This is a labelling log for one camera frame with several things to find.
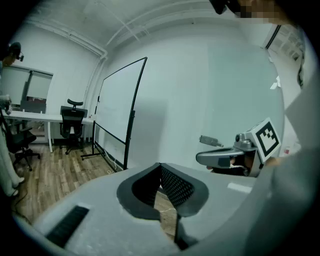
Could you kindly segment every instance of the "ceiling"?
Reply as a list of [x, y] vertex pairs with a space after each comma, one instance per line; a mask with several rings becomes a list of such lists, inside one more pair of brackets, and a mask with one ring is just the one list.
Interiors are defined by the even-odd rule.
[[209, 0], [44, 0], [26, 22], [68, 29], [110, 50], [169, 26], [239, 19], [229, 10], [216, 14]]

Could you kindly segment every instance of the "wooden floor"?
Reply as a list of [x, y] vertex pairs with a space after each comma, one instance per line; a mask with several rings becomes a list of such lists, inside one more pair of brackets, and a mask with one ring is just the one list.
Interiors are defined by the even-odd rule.
[[[53, 153], [50, 153], [46, 144], [33, 144], [30, 148], [39, 153], [41, 159], [32, 158], [30, 164], [33, 171], [29, 171], [24, 160], [16, 165], [17, 174], [24, 177], [25, 182], [18, 188], [18, 197], [12, 200], [12, 209], [24, 215], [31, 223], [48, 207], [82, 184], [113, 173], [102, 156], [81, 160], [81, 155], [91, 153], [90, 144], [84, 147], [83, 152], [72, 150], [69, 155], [65, 154], [65, 148], [60, 149], [55, 145], [52, 146]], [[154, 208], [161, 213], [163, 230], [173, 239], [176, 229], [176, 210], [167, 196], [159, 192], [156, 195]]]

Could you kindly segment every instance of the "white pants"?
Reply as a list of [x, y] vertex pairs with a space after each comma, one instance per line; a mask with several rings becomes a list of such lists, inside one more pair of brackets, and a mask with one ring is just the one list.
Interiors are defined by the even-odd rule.
[[0, 130], [0, 185], [3, 192], [8, 196], [12, 196], [15, 188], [19, 185], [20, 177], [12, 165], [7, 142], [2, 130]]

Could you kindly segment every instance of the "white desk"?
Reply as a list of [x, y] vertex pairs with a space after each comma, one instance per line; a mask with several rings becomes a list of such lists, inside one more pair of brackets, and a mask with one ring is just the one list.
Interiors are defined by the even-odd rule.
[[[37, 122], [47, 122], [48, 123], [48, 141], [50, 152], [52, 153], [52, 144], [51, 144], [51, 131], [50, 123], [62, 123], [62, 115], [60, 114], [41, 114], [41, 113], [32, 113], [32, 112], [22, 112], [22, 111], [12, 111], [10, 115], [7, 115], [2, 111], [4, 118], [8, 119], [17, 119], [17, 120], [29, 120]], [[94, 121], [91, 118], [82, 119], [84, 125], [93, 124]]]

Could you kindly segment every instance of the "office chair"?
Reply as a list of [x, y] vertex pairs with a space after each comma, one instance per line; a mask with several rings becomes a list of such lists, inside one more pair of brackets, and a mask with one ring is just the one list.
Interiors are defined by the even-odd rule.
[[5, 134], [6, 146], [9, 152], [13, 153], [15, 156], [15, 161], [13, 162], [13, 166], [19, 163], [22, 159], [25, 159], [26, 163], [29, 166], [29, 171], [31, 172], [32, 168], [27, 157], [37, 156], [38, 159], [40, 159], [40, 154], [33, 153], [33, 151], [29, 149], [29, 144], [31, 142], [34, 142], [37, 139], [37, 137], [30, 132], [32, 127], [26, 127], [26, 128], [20, 129], [19, 128], [20, 125], [21, 124], [23, 125], [25, 122], [20, 121], [20, 122], [13, 123], [12, 125], [16, 126], [17, 133], [12, 134], [9, 125], [7, 124], [4, 118], [1, 108], [0, 108], [0, 113], [1, 113], [0, 123], [3, 124], [1, 127]]
[[69, 141], [65, 154], [68, 155], [74, 147], [80, 147], [83, 151], [83, 142], [79, 142], [82, 135], [82, 120], [85, 112], [82, 109], [76, 109], [76, 106], [82, 106], [83, 102], [72, 101], [68, 98], [67, 102], [73, 105], [72, 109], [62, 109], [62, 122], [60, 123], [60, 134]]

